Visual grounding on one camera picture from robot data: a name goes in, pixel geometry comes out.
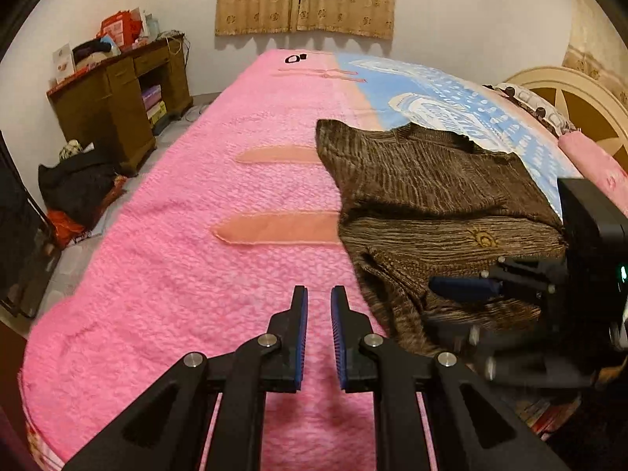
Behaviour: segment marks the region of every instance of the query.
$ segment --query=headboard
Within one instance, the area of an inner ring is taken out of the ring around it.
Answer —
[[[628,171],[628,110],[607,88],[566,67],[527,69],[506,83],[526,87],[553,104]]]

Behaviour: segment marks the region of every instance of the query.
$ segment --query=brown sweater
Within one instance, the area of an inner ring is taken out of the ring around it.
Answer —
[[[561,221],[516,154],[415,124],[381,132],[337,120],[318,121],[316,145],[363,297],[404,348],[438,350],[426,319],[506,329],[538,317],[522,301],[462,308],[428,289],[431,276],[477,277],[499,256],[564,254]]]

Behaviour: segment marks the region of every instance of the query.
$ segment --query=pillow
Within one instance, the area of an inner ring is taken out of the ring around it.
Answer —
[[[558,147],[628,217],[628,174],[619,163],[581,131],[561,136]]]
[[[576,130],[572,122],[564,118],[554,106],[533,91],[512,83],[501,83],[495,88],[534,115],[557,138]]]

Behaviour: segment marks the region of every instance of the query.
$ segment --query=metal bolt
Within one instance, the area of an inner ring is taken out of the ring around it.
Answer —
[[[475,347],[479,341],[480,341],[480,327],[473,326],[471,330],[469,331],[469,343]]]
[[[364,342],[369,347],[379,347],[384,343],[384,338],[377,333],[370,333],[364,337]]]
[[[183,363],[190,368],[196,368],[203,362],[203,355],[200,352],[190,352],[183,356]]]
[[[484,369],[484,377],[487,380],[495,379],[495,370],[497,369],[497,363],[495,363],[495,358],[488,358],[486,360],[486,368]]]
[[[262,347],[272,347],[277,343],[277,337],[272,333],[265,333],[257,339],[257,342]]]
[[[438,357],[438,362],[444,367],[453,367],[456,364],[456,357],[451,352],[441,352]]]

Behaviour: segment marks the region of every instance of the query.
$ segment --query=floor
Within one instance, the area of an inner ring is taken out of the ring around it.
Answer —
[[[109,210],[110,212],[106,216],[106,227],[111,226],[122,206],[129,199],[131,199],[133,193],[137,190],[146,175],[153,169],[153,166],[155,166],[157,161],[159,161],[159,158],[166,152],[169,146],[171,146],[183,135],[183,133],[187,131],[188,127],[199,117],[203,109],[203,106],[194,106],[190,108],[181,120],[169,124],[168,127],[166,127],[157,137],[157,149],[154,150],[147,158],[146,162],[140,168],[139,174],[133,179],[128,180],[125,185],[126,192],[124,195],[111,205]],[[35,318],[35,323],[59,301],[74,294],[74,291],[83,278],[87,265],[89,265],[92,255],[100,245],[103,236],[104,234],[98,237],[91,237],[90,239],[86,239],[75,245],[68,246],[62,252],[57,268],[52,274],[52,278],[50,279],[48,288],[44,294],[42,304],[37,317]],[[25,338],[27,338],[32,324],[31,321],[24,317],[12,317],[1,308],[0,321],[4,322],[7,326],[11,327]]]

